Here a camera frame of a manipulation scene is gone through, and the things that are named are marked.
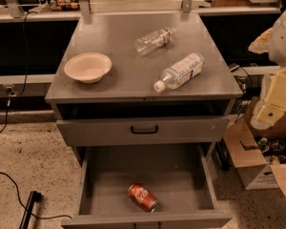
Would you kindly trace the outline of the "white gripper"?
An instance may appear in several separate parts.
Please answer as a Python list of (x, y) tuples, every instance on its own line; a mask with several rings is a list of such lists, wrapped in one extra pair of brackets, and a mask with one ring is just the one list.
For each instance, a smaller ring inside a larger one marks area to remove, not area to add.
[[(286, 10), (272, 28), (253, 41), (248, 50), (262, 54), (269, 50), (269, 59), (286, 67)], [(251, 125), (258, 130), (274, 126), (286, 114), (286, 68), (263, 76), (260, 99), (255, 105)]]

